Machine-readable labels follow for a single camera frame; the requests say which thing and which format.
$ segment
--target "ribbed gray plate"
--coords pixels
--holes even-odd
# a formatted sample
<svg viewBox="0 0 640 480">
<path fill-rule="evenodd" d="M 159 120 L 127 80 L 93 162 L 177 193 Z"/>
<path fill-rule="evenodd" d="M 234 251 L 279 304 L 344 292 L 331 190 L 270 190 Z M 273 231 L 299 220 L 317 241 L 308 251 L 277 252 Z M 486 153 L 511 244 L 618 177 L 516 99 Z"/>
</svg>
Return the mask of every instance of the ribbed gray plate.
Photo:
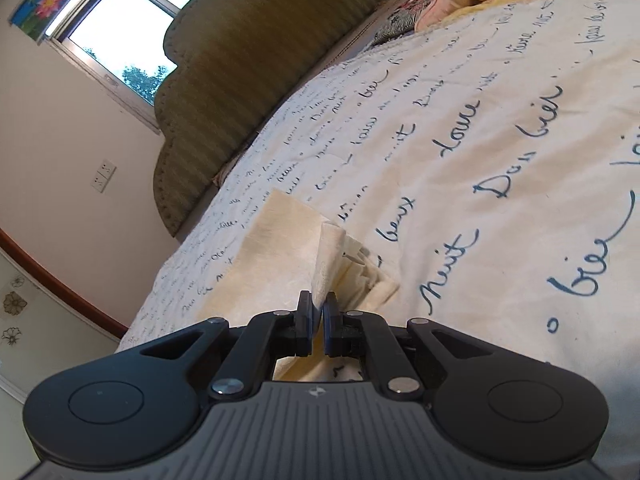
<svg viewBox="0 0 640 480">
<path fill-rule="evenodd" d="M 119 472 L 82 472 L 44 463 L 26 478 L 603 480 L 606 476 L 588 462 L 542 472 L 478 462 L 444 440 L 423 407 L 387 400 L 370 383 L 264 383 L 249 400 L 217 404 L 191 440 L 156 462 Z"/>
</svg>

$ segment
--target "white bedspread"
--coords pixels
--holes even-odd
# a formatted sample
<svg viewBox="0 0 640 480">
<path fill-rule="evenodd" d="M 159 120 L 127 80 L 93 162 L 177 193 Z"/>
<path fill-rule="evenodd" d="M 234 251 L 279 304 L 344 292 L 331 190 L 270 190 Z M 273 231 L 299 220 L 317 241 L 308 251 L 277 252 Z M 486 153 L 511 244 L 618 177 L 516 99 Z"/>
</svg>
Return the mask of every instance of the white bedspread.
<svg viewBox="0 0 640 480">
<path fill-rule="evenodd" d="M 610 406 L 598 462 L 635 478 L 639 14 L 509 4 L 325 71 L 238 163 L 121 348 L 193 322 L 275 187 L 401 283 L 389 323 L 430 316 L 593 381 Z"/>
</svg>

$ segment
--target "pillow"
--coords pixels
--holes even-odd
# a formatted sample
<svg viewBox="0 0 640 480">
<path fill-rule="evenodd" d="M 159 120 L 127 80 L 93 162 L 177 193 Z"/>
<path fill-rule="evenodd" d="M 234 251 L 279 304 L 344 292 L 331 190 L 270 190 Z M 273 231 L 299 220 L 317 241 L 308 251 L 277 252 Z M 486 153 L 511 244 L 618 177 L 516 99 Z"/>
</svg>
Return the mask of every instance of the pillow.
<svg viewBox="0 0 640 480">
<path fill-rule="evenodd" d="M 407 33 L 414 31 L 414 25 L 420 13 L 426 9 L 433 0 L 407 0 L 398 7 L 387 19 L 384 25 L 378 29 L 369 47 L 386 43 Z"/>
</svg>

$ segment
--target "white wall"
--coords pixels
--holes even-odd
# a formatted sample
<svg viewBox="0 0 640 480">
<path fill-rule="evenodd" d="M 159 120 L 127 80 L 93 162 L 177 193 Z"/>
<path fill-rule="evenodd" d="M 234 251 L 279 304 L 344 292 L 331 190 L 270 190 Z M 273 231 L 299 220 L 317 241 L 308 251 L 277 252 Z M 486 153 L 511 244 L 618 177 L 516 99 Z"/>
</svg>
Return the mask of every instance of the white wall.
<svg viewBox="0 0 640 480">
<path fill-rule="evenodd" d="M 152 192 L 163 138 L 7 19 L 0 0 L 0 228 L 59 280 L 128 325 L 178 247 Z M 100 162 L 118 167 L 104 194 Z"/>
<path fill-rule="evenodd" d="M 0 390 L 0 478 L 20 478 L 38 463 L 22 425 L 22 405 Z"/>
<path fill-rule="evenodd" d="M 15 283 L 16 277 L 23 280 Z M 2 306 L 11 292 L 27 302 L 15 316 Z M 67 310 L 0 252 L 0 334 L 13 327 L 20 339 L 14 345 L 0 339 L 0 376 L 25 394 L 47 377 L 113 354 L 118 346 L 116 338 Z"/>
</svg>

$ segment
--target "tree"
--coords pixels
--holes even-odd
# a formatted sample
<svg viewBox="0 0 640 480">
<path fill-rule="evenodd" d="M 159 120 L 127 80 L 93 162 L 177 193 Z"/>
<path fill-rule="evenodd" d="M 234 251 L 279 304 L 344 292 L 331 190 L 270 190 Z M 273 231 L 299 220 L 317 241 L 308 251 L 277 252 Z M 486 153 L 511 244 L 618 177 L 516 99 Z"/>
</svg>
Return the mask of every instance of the tree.
<svg viewBox="0 0 640 480">
<path fill-rule="evenodd" d="M 149 75 L 137 66 L 127 66 L 122 71 L 122 80 L 145 101 L 153 104 L 156 91 L 160 83 L 164 81 L 167 72 L 169 72 L 167 67 L 159 66 L 155 74 Z"/>
<path fill-rule="evenodd" d="M 98 61 L 98 56 L 95 55 L 94 50 L 90 46 L 86 46 L 83 49 L 89 56 L 93 57 L 96 61 Z"/>
</svg>

